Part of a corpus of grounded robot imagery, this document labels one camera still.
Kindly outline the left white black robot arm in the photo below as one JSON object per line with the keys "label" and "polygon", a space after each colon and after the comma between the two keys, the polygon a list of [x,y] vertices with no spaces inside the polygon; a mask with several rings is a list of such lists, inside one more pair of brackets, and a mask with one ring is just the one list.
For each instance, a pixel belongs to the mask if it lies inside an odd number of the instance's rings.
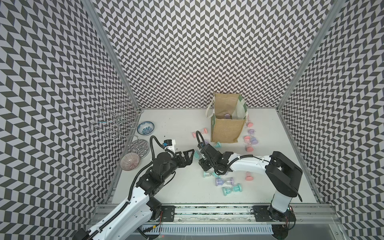
{"label": "left white black robot arm", "polygon": [[157,220],[162,204],[154,196],[164,187],[165,180],[178,168],[193,162],[195,150],[159,153],[135,176],[129,195],[114,210],[89,230],[80,229],[73,240],[125,240],[150,220]]}

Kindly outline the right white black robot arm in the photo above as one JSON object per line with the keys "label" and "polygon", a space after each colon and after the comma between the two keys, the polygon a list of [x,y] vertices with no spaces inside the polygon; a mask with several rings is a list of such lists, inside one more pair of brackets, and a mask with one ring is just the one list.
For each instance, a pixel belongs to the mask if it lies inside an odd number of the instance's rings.
{"label": "right white black robot arm", "polygon": [[199,143],[202,154],[199,165],[204,171],[214,170],[218,176],[228,172],[250,172],[268,177],[276,191],[266,209],[273,222],[288,220],[290,203],[298,197],[303,170],[283,153],[274,151],[270,156],[256,157],[216,150],[210,144]]}

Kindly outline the green hourglass middle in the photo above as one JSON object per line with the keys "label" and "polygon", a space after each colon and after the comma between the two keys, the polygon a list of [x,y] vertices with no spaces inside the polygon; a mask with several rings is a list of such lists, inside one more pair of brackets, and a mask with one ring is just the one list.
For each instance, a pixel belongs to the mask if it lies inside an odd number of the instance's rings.
{"label": "green hourglass middle", "polygon": [[217,175],[215,172],[203,172],[203,177],[204,178],[207,178],[207,177],[214,177],[214,178],[220,178],[219,175]]}

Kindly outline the pink hourglass left of bag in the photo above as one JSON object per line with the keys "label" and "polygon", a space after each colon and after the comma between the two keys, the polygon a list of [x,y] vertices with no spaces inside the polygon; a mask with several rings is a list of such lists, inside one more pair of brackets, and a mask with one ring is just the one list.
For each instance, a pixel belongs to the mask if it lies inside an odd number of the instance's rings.
{"label": "pink hourglass left of bag", "polygon": [[[207,128],[203,128],[203,129],[198,130],[198,132],[200,132],[202,135],[206,135],[206,134],[208,134],[208,129]],[[192,132],[192,135],[193,135],[193,137],[195,139],[197,138],[196,131]]]}

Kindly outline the purple hourglass front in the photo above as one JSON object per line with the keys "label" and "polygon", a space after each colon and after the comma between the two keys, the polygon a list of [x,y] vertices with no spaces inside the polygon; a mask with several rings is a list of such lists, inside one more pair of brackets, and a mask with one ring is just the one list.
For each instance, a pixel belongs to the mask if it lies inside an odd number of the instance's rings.
{"label": "purple hourglass front", "polygon": [[215,186],[223,186],[223,185],[228,185],[228,186],[233,186],[235,184],[234,178],[215,178]]}

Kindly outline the green hourglass front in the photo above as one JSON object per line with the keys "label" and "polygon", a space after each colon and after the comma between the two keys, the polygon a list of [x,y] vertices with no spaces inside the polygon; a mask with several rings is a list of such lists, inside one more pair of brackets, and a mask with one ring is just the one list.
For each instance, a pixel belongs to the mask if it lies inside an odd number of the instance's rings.
{"label": "green hourglass front", "polygon": [[222,192],[224,196],[228,196],[231,193],[238,193],[242,191],[243,191],[243,188],[241,184],[236,184],[231,187],[222,187]]}

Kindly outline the pink hourglass right middle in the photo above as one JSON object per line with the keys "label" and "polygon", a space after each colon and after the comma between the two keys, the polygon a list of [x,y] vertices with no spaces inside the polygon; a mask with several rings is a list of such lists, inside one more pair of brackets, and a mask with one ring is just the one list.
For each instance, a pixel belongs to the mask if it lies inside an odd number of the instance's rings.
{"label": "pink hourglass right middle", "polygon": [[253,152],[254,148],[253,148],[253,145],[252,145],[252,142],[251,142],[251,137],[250,136],[245,136],[244,137],[244,142],[246,144],[246,147],[245,147],[246,151],[249,152],[249,153]]}

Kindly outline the pink hourglass front right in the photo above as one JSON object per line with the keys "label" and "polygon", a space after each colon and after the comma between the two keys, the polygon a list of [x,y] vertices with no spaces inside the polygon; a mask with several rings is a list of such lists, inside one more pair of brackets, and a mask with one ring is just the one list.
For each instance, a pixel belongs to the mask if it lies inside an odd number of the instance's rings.
{"label": "pink hourglass front right", "polygon": [[245,180],[246,181],[253,181],[254,180],[254,177],[253,177],[251,172],[246,172]]}

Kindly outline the purple hourglass right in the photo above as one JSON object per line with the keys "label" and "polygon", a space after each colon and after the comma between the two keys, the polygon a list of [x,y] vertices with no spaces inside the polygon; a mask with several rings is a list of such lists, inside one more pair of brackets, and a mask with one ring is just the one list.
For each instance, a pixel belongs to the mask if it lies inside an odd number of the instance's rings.
{"label": "purple hourglass right", "polygon": [[259,143],[259,141],[255,137],[255,130],[249,129],[248,133],[249,133],[249,137],[250,137],[250,144],[257,145]]}

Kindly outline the pink hourglass back right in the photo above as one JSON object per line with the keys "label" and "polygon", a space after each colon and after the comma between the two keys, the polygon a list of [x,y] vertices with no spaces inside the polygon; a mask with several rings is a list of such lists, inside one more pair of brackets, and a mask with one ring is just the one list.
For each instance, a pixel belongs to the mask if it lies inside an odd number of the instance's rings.
{"label": "pink hourglass back right", "polygon": [[254,126],[253,122],[250,120],[249,115],[247,115],[246,126],[247,126],[247,128],[252,128]]}

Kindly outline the clear glass plate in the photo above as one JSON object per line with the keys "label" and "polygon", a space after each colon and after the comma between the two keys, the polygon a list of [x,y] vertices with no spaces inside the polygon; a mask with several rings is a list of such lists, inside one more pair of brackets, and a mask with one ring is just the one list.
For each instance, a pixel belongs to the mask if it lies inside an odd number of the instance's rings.
{"label": "clear glass plate", "polygon": [[147,140],[138,139],[128,146],[128,153],[137,154],[140,159],[145,158],[150,152],[150,144]]}

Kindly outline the blue white patterned bowl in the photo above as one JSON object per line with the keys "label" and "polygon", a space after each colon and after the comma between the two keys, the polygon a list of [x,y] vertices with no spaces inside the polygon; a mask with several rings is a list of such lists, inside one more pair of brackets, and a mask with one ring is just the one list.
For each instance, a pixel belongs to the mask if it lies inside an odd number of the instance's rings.
{"label": "blue white patterned bowl", "polygon": [[144,121],[137,127],[137,133],[142,136],[150,135],[155,130],[155,124],[150,121]]}

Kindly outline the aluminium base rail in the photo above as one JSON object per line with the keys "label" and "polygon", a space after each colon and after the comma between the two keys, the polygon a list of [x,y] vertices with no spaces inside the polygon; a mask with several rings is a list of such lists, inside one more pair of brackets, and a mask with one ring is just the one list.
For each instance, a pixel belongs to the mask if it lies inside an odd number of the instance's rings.
{"label": "aluminium base rail", "polygon": [[162,207],[161,219],[140,226],[145,235],[239,236],[272,235],[288,239],[294,234],[326,239],[349,239],[329,204],[291,204],[284,214],[270,216],[268,204],[173,204]]}

